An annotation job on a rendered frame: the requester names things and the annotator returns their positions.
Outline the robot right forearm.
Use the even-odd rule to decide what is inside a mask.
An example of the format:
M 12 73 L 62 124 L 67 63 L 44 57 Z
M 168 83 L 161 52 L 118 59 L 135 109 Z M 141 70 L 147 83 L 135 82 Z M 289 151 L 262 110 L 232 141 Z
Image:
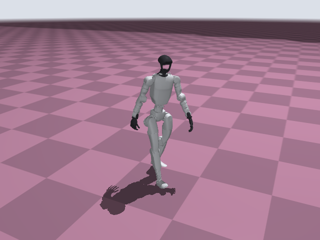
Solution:
M 141 98 L 142 98 L 141 95 L 139 95 L 139 97 L 138 97 L 137 100 L 136 100 L 136 105 L 135 105 L 135 107 L 134 107 L 134 109 L 133 109 L 133 113 L 132 113 L 132 116 L 133 116 L 134 118 L 136 118 L 136 115 L 139 114 L 140 109 L 141 109 L 141 107 L 142 107 L 142 105 L 143 105 L 143 103 L 140 102 L 140 101 L 141 101 Z

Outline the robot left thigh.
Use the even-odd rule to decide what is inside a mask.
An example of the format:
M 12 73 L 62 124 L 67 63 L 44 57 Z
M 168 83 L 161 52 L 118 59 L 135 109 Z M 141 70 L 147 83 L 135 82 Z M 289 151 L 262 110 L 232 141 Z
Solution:
M 158 145 L 160 146 L 164 145 L 168 141 L 172 133 L 173 117 L 168 112 L 165 112 L 165 116 L 162 121 L 164 121 L 162 125 L 162 136 L 158 137 Z

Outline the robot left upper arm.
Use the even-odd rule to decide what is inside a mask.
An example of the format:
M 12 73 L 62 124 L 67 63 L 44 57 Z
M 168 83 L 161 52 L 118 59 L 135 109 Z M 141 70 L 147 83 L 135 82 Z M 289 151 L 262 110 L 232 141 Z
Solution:
M 186 96 L 182 93 L 181 79 L 176 75 L 173 75 L 173 78 L 174 78 L 174 89 L 177 96 L 176 98 L 178 101 L 183 101 L 186 98 Z

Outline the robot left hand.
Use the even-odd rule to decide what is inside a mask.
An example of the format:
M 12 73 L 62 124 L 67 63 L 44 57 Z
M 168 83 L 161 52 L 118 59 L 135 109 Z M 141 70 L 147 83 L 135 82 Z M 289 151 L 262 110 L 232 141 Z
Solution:
M 189 120 L 190 123 L 190 130 L 188 130 L 189 132 L 191 132 L 193 130 L 193 120 L 192 120 L 192 116 L 189 112 L 186 113 L 187 115 L 187 119 Z

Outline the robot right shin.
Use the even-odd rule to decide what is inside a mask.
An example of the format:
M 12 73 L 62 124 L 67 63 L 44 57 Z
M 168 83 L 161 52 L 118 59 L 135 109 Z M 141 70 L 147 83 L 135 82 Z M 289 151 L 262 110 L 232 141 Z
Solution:
M 150 155 L 151 155 L 151 162 L 153 165 L 153 168 L 155 170 L 157 182 L 159 182 L 159 179 L 162 180 L 161 177 L 161 159 L 158 151 L 155 151 L 154 154 L 152 152 L 152 149 L 150 148 Z

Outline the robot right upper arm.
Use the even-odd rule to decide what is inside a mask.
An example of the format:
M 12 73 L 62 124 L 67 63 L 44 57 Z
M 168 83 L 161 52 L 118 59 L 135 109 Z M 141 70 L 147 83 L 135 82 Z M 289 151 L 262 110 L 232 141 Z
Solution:
M 143 85 L 142 85 L 142 88 L 141 88 L 141 91 L 140 91 L 140 96 L 141 96 L 140 102 L 141 103 L 145 103 L 147 101 L 146 94 L 147 94 L 150 86 L 153 85 L 154 81 L 155 81 L 155 77 L 154 76 L 147 76 L 147 77 L 144 78 Z

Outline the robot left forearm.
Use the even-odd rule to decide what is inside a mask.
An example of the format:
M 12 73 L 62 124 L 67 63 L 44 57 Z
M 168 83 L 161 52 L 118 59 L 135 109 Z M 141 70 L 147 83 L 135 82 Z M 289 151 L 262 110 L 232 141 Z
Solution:
M 187 105 L 186 98 L 180 102 L 180 105 L 181 105 L 181 107 L 182 107 L 182 109 L 183 109 L 183 112 L 185 113 L 185 116 L 186 116 L 186 117 L 187 117 L 187 113 L 188 113 L 188 112 L 189 112 L 190 115 L 191 115 L 191 112 L 189 111 L 189 107 L 188 107 L 188 105 Z

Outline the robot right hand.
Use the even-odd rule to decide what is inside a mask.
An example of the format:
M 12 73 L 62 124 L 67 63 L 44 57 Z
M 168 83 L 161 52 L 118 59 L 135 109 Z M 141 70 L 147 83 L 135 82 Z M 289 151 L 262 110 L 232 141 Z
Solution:
M 138 122 L 138 121 L 137 121 L 138 116 L 139 116 L 139 114 L 137 114 L 136 117 L 133 117 L 133 116 L 132 116 L 132 120 L 131 120 L 130 126 L 131 126 L 134 130 L 138 130 L 137 127 L 140 129 L 140 127 L 139 127 L 139 125 L 138 125 L 138 123 L 137 123 L 137 122 Z

